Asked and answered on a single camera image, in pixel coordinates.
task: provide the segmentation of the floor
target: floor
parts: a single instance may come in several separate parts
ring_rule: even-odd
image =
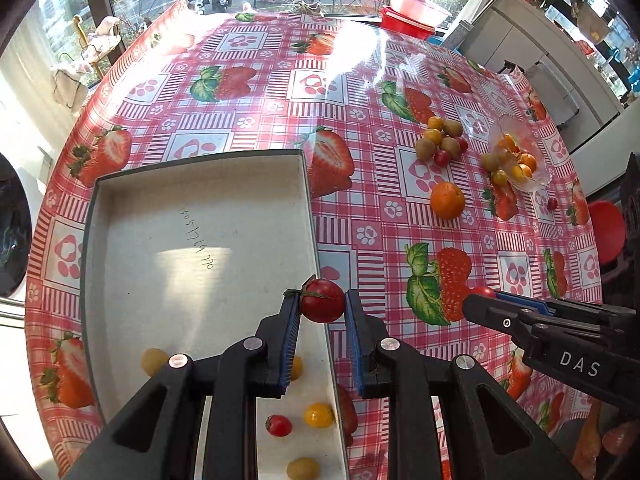
[[[31,389],[23,329],[0,326],[0,354],[11,356],[0,368],[2,421],[42,480],[58,480]]]

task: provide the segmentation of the black round object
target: black round object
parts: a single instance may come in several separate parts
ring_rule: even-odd
[[[27,273],[31,214],[14,167],[0,154],[0,297],[8,298]]]

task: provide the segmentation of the red plastic container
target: red plastic container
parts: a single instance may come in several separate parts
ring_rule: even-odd
[[[403,16],[395,12],[391,7],[382,7],[380,15],[382,15],[381,27],[386,30],[401,32],[419,40],[426,40],[435,32],[435,28]]]
[[[615,205],[602,200],[589,204],[589,215],[596,238],[598,259],[601,264],[608,264],[618,257],[625,245],[625,219]]]

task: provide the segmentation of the fruit bowl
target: fruit bowl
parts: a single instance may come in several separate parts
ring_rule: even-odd
[[[500,117],[489,130],[489,152],[497,156],[511,185],[521,191],[534,191],[551,182],[545,157],[523,121],[507,115]],[[523,166],[531,170],[531,177]]]

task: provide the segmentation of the tablecloth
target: tablecloth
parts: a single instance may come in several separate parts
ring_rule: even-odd
[[[468,139],[468,152],[445,168],[415,157],[427,111],[461,121]],[[516,192],[518,214],[509,221],[495,216],[500,212],[479,165],[489,128],[505,114],[527,124],[552,172],[545,189]],[[593,229],[574,166],[521,73],[496,75],[439,46],[361,23],[300,14],[195,16],[181,0],[98,86],[62,151],[35,227],[26,339],[33,391],[61,474],[102,427],[95,407],[73,408],[82,402],[65,400],[68,392],[62,395],[51,374],[62,345],[81,345],[82,231],[100,173],[87,153],[117,130],[131,142],[124,168],[339,137],[338,150],[348,148],[353,168],[347,164],[338,176],[310,173],[322,275],[357,288],[366,312],[385,319],[391,336],[438,358],[471,354],[506,387],[514,351],[508,337],[464,319],[428,324],[414,315],[407,249],[427,243],[431,259],[455,254],[454,264],[470,267],[462,287],[534,298],[550,296],[545,253],[553,254],[556,267],[564,266],[556,271],[566,277],[566,298],[601,301]],[[435,217],[429,206],[431,189],[443,180],[466,199],[453,221]],[[557,210],[546,208],[549,198],[558,200]],[[330,339],[338,382],[353,388],[342,322],[330,326]],[[386,401],[359,400],[351,391],[359,421],[348,449],[351,477],[384,478]],[[549,427],[551,399],[561,400],[557,427],[589,407],[583,394],[536,372],[519,403]],[[446,456],[439,410],[436,418]]]

